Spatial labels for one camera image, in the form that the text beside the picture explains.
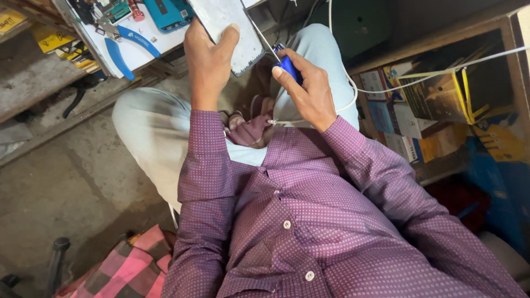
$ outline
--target man's right hand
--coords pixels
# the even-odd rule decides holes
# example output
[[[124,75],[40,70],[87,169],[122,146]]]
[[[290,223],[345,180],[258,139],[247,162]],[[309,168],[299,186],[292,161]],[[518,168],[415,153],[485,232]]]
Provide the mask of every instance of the man's right hand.
[[[278,57],[289,56],[293,65],[302,74],[302,86],[281,67],[272,69],[272,75],[285,88],[298,108],[300,115],[320,133],[325,132],[337,119],[328,73],[313,65],[291,49],[279,51]]]

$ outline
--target leg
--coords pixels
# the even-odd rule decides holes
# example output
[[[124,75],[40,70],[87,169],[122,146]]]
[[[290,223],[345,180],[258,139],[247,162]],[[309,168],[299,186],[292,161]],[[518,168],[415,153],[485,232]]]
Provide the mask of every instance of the leg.
[[[354,90],[348,83],[344,73],[339,46],[328,27],[321,24],[311,24],[300,30],[287,47],[295,50],[311,63],[328,72],[336,109],[340,109],[351,102],[354,98]],[[275,120],[289,121],[302,118],[290,96],[284,88],[280,88],[276,80],[272,80],[271,94],[278,94],[274,107]],[[359,129],[358,112],[355,105],[340,112],[339,115]],[[303,122],[285,125],[285,127],[311,127],[311,125]]]
[[[121,140],[178,213],[177,186],[188,152],[190,114],[188,102],[154,88],[124,93],[112,113]]]

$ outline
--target fingernail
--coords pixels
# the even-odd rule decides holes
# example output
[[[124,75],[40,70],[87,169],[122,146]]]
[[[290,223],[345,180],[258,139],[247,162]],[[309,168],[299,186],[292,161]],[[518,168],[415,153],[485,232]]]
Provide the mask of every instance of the fingernail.
[[[236,23],[232,23],[229,26],[233,27],[239,33],[239,25],[237,25]]]
[[[279,78],[280,75],[282,74],[282,72],[284,72],[283,70],[281,70],[281,67],[279,66],[275,66],[272,68],[272,76],[275,77],[275,78]]]

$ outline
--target pliers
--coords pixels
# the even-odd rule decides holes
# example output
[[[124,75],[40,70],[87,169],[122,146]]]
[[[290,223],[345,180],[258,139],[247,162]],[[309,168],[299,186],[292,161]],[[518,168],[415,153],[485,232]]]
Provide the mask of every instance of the pliers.
[[[155,58],[160,57],[160,52],[150,43],[145,37],[141,36],[139,33],[127,29],[120,25],[112,25],[104,17],[97,20],[98,25],[105,31],[108,37],[105,37],[105,44],[107,50],[109,51],[110,58],[116,65],[116,67],[123,73],[123,75],[129,80],[134,80],[136,76],[125,64],[123,57],[121,56],[120,48],[115,40],[121,41],[121,38],[132,40],[135,43],[141,45],[146,50],[148,50],[151,55]]]

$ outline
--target purple shirt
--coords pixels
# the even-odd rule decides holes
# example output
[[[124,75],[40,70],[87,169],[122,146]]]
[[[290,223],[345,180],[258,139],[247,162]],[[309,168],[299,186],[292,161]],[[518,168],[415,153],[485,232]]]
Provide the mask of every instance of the purple shirt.
[[[162,298],[526,297],[493,254],[342,118],[278,129],[262,166],[230,160],[192,111],[180,228]]]

